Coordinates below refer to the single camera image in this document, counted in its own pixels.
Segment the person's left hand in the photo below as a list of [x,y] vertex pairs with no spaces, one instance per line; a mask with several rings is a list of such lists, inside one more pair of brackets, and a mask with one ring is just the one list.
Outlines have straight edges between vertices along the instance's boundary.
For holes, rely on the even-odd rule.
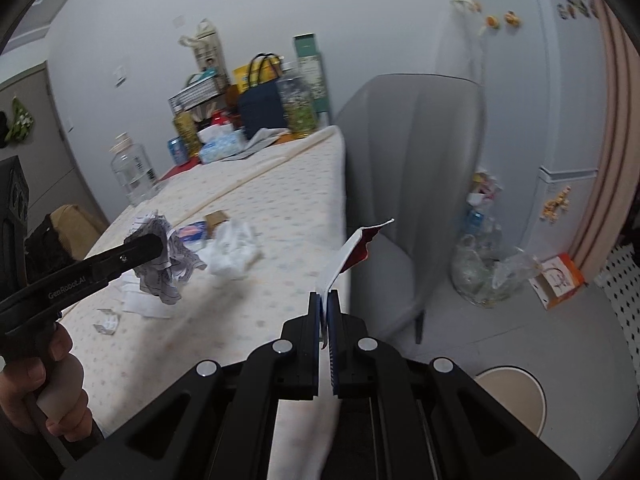
[[[68,358],[73,341],[66,329],[55,325],[48,355],[54,362]],[[46,367],[38,358],[27,358],[6,364],[1,372],[1,411],[9,423],[23,434],[34,434],[36,425],[30,416],[26,399],[44,385]],[[92,433],[93,419],[88,408],[88,394],[83,388],[72,388],[73,404],[62,416],[46,420],[46,428],[53,437],[64,437],[68,442],[88,438]]]

